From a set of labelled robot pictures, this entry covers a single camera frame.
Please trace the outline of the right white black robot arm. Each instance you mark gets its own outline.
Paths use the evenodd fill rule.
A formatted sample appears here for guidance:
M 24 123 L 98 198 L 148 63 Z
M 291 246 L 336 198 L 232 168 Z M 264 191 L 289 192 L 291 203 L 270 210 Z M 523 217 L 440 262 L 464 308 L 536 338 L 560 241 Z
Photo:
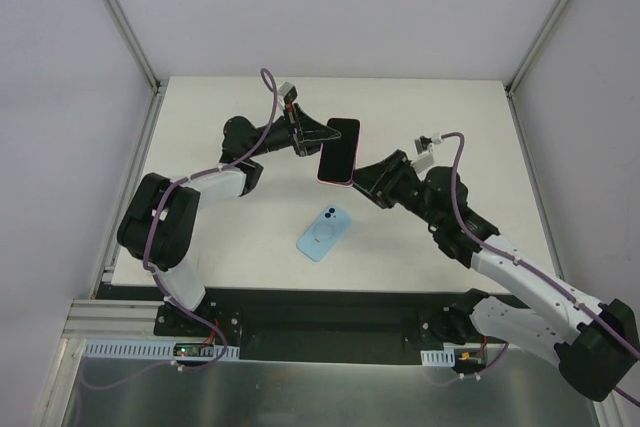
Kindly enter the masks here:
M 504 287 L 524 303 L 511 308 L 488 294 L 450 316 L 461 341 L 495 337 L 558 368 L 582 396 L 604 401 L 639 361 L 633 310 L 604 302 L 542 272 L 468 206 L 468 189 L 455 166 L 420 177 L 402 151 L 355 170 L 355 189 L 382 209 L 401 205 L 425 221 L 438 248 L 464 267 Z

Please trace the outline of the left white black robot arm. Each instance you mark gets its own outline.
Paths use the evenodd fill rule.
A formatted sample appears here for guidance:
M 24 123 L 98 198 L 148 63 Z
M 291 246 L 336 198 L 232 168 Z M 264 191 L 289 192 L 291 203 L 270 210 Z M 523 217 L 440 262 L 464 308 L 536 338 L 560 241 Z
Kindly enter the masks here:
M 172 180 L 149 173 L 140 181 L 117 229 L 116 240 L 152 276 L 176 322 L 188 335 L 220 335 L 210 297 L 188 261 L 197 215 L 221 201 L 252 192 L 263 167 L 254 157 L 291 147 L 299 157 L 342 139 L 339 130 L 308 116 L 294 101 L 276 103 L 266 125 L 234 116 L 223 127 L 215 167 Z

